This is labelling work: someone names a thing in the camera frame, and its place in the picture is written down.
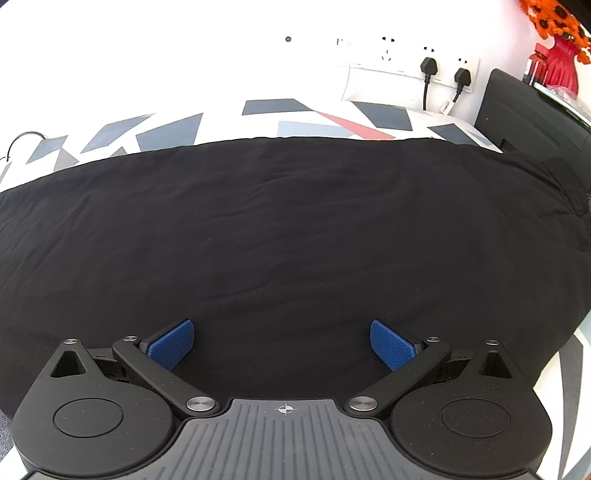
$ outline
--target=orange flowers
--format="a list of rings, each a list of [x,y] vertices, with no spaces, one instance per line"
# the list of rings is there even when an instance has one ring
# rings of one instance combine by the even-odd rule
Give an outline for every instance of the orange flowers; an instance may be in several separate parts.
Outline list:
[[[589,38],[579,21],[573,17],[557,0],[519,0],[521,9],[535,25],[540,37],[562,35],[568,37],[581,50],[577,60],[584,64],[591,63],[591,38]]]

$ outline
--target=blue gripper pad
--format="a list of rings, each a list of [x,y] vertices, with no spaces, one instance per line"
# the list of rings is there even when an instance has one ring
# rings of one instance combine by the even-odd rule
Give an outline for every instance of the blue gripper pad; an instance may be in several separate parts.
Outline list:
[[[146,355],[164,368],[171,370],[191,351],[194,341],[195,328],[191,320],[185,320],[152,342],[146,350]]]
[[[374,320],[369,330],[371,348],[392,370],[417,356],[414,345],[394,333],[383,323]]]

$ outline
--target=red stripe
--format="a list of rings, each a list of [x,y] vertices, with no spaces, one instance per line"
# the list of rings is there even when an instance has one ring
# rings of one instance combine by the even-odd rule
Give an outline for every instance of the red stripe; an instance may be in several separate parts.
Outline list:
[[[338,116],[329,115],[328,113],[316,112],[323,117],[332,120],[334,123],[339,124],[340,126],[346,128],[350,132],[353,132],[355,135],[359,135],[364,140],[394,140],[396,137],[392,135],[385,134],[380,130],[376,130],[374,128],[366,127],[365,125],[356,124],[355,122],[351,122],[349,120],[345,120],[344,118],[339,118]]]

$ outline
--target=white wall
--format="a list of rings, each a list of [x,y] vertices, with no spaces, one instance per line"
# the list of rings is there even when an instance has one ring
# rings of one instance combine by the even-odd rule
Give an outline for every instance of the white wall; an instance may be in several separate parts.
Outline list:
[[[340,99],[347,77],[335,68],[335,39],[389,32],[482,59],[474,93],[453,111],[469,122],[490,71],[522,75],[537,41],[517,0],[9,0],[0,9],[0,150],[28,129],[58,136],[90,116],[113,121],[203,99]],[[345,99],[419,107],[422,88],[418,79],[353,70]],[[432,108],[453,94],[430,90]],[[19,140],[15,153],[35,142]]]

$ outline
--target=black power cord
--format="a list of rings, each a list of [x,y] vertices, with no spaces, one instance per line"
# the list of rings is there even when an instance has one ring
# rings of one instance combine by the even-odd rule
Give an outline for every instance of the black power cord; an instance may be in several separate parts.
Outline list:
[[[431,77],[437,75],[439,68],[437,67],[437,60],[431,57],[425,57],[421,63],[421,72],[425,74],[425,89],[423,91],[423,110],[427,110],[427,91],[429,89],[429,83],[431,83]]]
[[[457,83],[456,89],[456,96],[453,98],[453,102],[457,102],[457,99],[460,98],[464,87],[469,87],[472,83],[472,75],[470,74],[470,70],[459,68],[456,72],[454,80]]]
[[[19,138],[24,137],[25,135],[37,135],[38,137],[41,137],[43,140],[47,140],[47,137],[45,135],[43,135],[42,133],[32,132],[32,131],[31,132],[23,132],[22,134],[17,135],[17,137],[14,140],[12,140],[12,143],[8,147],[8,151],[6,152],[6,157],[2,157],[2,158],[6,158],[6,161],[8,162],[10,160],[10,149],[14,145],[14,142],[17,141]]]

